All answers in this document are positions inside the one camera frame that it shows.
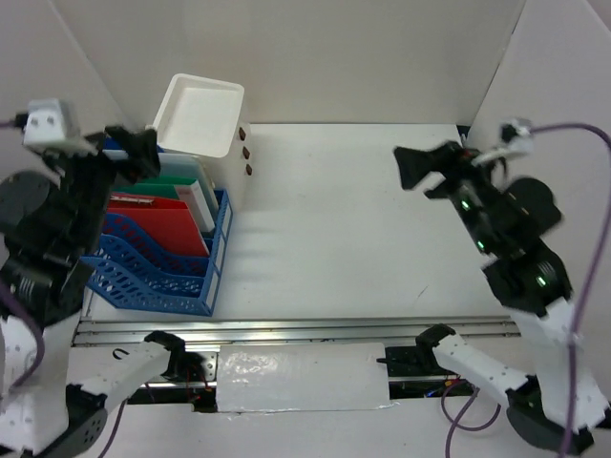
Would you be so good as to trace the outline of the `green clip file folder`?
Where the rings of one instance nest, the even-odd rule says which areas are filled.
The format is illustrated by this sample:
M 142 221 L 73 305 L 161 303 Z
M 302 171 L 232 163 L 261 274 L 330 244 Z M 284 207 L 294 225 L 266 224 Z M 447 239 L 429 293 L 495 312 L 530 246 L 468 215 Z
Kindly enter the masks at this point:
M 116 187 L 115 191 L 123 194 L 180 200 L 187 205 L 201 233 L 210 233 L 216 227 L 215 213 L 210 210 L 196 178 L 151 178 L 135 185 Z

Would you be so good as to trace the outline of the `red file folder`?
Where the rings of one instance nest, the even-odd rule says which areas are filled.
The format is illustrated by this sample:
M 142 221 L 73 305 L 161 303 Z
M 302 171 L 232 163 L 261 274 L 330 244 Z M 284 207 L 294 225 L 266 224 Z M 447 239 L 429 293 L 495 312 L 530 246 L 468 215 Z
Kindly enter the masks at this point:
M 172 254 L 206 258 L 210 255 L 187 205 L 180 200 L 113 193 L 107 212 L 131 219 Z

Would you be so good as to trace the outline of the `white foam drawer box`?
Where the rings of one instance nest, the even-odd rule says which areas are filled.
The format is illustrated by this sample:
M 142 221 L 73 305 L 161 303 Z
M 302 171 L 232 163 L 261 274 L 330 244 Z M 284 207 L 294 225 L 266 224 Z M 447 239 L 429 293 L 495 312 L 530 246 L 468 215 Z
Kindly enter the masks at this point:
M 243 208 L 254 172 L 254 147 L 242 85 L 177 73 L 152 127 L 163 151 L 197 158 L 212 181 L 227 191 L 233 208 Z

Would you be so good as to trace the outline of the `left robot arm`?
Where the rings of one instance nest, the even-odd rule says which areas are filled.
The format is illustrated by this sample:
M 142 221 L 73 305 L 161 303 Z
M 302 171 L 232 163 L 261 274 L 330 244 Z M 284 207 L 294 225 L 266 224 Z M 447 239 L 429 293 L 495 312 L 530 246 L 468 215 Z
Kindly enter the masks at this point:
M 155 377 L 187 369 L 183 339 L 155 331 L 107 369 L 68 380 L 87 264 L 111 193 L 160 172 L 157 134 L 109 126 L 84 139 L 86 152 L 44 148 L 58 181 L 21 171 L 1 184 L 1 450 L 24 457 L 75 457 L 100 436 L 109 412 Z

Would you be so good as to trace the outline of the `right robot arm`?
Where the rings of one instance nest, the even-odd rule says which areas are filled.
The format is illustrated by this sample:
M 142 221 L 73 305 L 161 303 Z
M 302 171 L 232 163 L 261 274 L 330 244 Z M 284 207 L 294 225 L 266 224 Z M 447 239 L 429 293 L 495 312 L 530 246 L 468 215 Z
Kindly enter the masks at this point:
M 579 363 L 573 288 L 561 258 L 543 241 L 562 220 L 552 191 L 533 177 L 495 186 L 493 166 L 453 141 L 428 151 L 398 147 L 393 155 L 406 190 L 430 173 L 442 176 L 426 196 L 449 201 L 478 251 L 490 258 L 483 274 L 527 343 L 535 370 L 507 366 L 445 324 L 416 338 L 418 367 L 464 377 L 505 410 L 529 445 L 583 454 L 594 443 L 594 430 L 609 428 L 610 403 Z

